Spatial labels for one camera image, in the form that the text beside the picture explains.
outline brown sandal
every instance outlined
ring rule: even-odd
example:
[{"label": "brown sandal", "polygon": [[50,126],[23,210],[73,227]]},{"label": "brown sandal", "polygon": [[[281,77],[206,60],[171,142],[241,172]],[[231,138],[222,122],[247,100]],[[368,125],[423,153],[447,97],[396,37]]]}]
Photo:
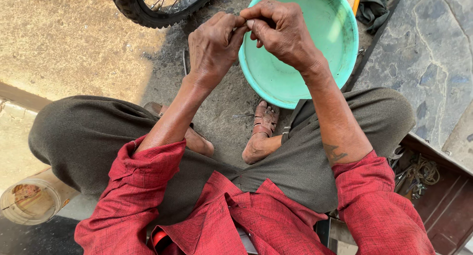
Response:
[{"label": "brown sandal", "polygon": [[[161,118],[164,114],[164,112],[166,112],[166,110],[169,108],[169,106],[165,106],[165,105],[161,105],[161,104],[158,104],[154,101],[151,101],[151,102],[147,102],[145,103],[145,105],[143,106],[144,109],[148,110],[153,116],[157,117],[157,118]],[[191,129],[194,130],[194,123],[191,122],[191,124],[189,125],[191,127]],[[194,130],[195,133],[197,133],[200,137],[204,138],[205,140],[207,140],[207,138],[202,135],[200,132]]]},{"label": "brown sandal", "polygon": [[259,105],[262,101],[263,100],[259,101],[254,112],[253,133],[251,136],[259,132],[264,132],[268,134],[268,137],[271,137],[278,123],[279,107],[271,106],[272,110],[269,110],[267,107]]}]

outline green plastic basin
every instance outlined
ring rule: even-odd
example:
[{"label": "green plastic basin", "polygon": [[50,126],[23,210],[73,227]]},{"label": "green plastic basin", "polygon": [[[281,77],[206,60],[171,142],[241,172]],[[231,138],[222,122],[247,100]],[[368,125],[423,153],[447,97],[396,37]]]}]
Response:
[{"label": "green plastic basin", "polygon": [[[249,7],[261,0],[252,0]],[[296,2],[302,8],[310,36],[327,58],[330,71],[341,88],[352,73],[358,54],[358,27],[346,0],[278,0]],[[246,80],[264,100],[294,109],[299,99],[311,98],[293,67],[283,63],[245,34],[238,53]]]}]

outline red shirt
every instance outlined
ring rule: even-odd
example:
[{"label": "red shirt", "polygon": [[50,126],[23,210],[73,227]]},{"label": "red shirt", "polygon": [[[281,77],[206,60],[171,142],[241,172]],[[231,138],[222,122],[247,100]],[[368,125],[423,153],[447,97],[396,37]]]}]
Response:
[{"label": "red shirt", "polygon": [[[158,216],[156,206],[168,180],[179,171],[185,146],[183,140],[133,155],[134,142],[120,149],[94,213],[77,225],[75,240],[84,254],[156,254],[145,245],[146,225]],[[411,202],[393,192],[394,173],[385,158],[372,151],[359,162],[332,169],[340,219],[358,244],[357,254],[435,254]],[[160,226],[174,242],[162,254],[245,255],[237,223],[260,255],[333,255],[313,230],[315,222],[324,219],[325,214],[287,198],[269,179],[249,193],[214,172],[191,215]]]}]

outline yellow handle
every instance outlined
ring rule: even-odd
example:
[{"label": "yellow handle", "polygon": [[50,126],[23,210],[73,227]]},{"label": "yellow handle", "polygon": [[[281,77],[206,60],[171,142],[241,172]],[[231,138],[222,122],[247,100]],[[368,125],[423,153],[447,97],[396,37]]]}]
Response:
[{"label": "yellow handle", "polygon": [[358,10],[359,0],[355,0],[353,3],[353,14],[356,16],[356,12]]}]

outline shirt sleeve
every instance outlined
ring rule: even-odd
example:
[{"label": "shirt sleeve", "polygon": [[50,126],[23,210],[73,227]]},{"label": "shirt sleeve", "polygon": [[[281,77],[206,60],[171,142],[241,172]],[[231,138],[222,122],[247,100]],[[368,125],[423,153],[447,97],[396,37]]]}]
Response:
[{"label": "shirt sleeve", "polygon": [[358,255],[435,255],[412,203],[394,193],[394,173],[371,151],[361,161],[332,167],[338,210],[358,245]]},{"label": "shirt sleeve", "polygon": [[133,154],[144,137],[119,150],[94,213],[77,225],[75,240],[85,255],[154,254],[145,245],[146,225],[158,216],[156,207],[179,171],[186,140]]}]

